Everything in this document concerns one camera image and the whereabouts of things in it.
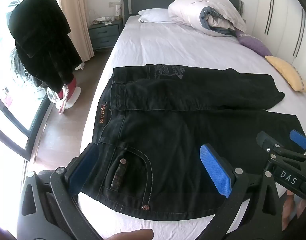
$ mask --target curtain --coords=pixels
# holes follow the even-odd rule
[[[94,56],[87,29],[86,0],[57,0],[71,28],[69,34],[83,62]]]

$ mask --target rivet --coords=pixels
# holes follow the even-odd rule
[[[27,176],[28,176],[29,178],[33,177],[33,175],[34,175],[34,171],[29,171],[28,174],[27,174]]]
[[[265,171],[265,176],[270,178],[272,176],[272,173],[270,171]]]
[[[235,169],[235,173],[236,174],[242,174],[243,173],[243,170],[241,168],[236,168]]]
[[[65,171],[64,167],[59,167],[59,168],[56,169],[57,174],[62,174],[64,171]]]
[[[145,211],[148,211],[150,209],[150,206],[149,205],[144,205],[144,206],[142,206],[142,209],[145,210]]]

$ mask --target purple pillow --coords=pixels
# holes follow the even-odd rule
[[[262,57],[272,56],[272,53],[269,51],[269,49],[259,39],[252,35],[246,34],[237,28],[235,28],[235,33],[238,41],[243,46],[250,48]]]

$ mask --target yellow pillow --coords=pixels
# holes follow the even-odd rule
[[[306,81],[301,78],[297,69],[288,62],[274,56],[265,56],[295,91],[306,93]]]

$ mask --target hand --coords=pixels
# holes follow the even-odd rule
[[[297,206],[297,211],[296,211],[297,218],[299,218],[300,215],[303,213],[305,207],[306,207],[306,200],[302,199]],[[283,230],[287,228],[290,222],[289,217],[291,213],[293,212],[294,208],[295,208],[294,193],[288,190],[287,199],[284,203],[283,212],[282,212]]]
[[[107,240],[152,240],[154,233],[152,229],[141,229],[132,232],[122,232],[109,237]]]

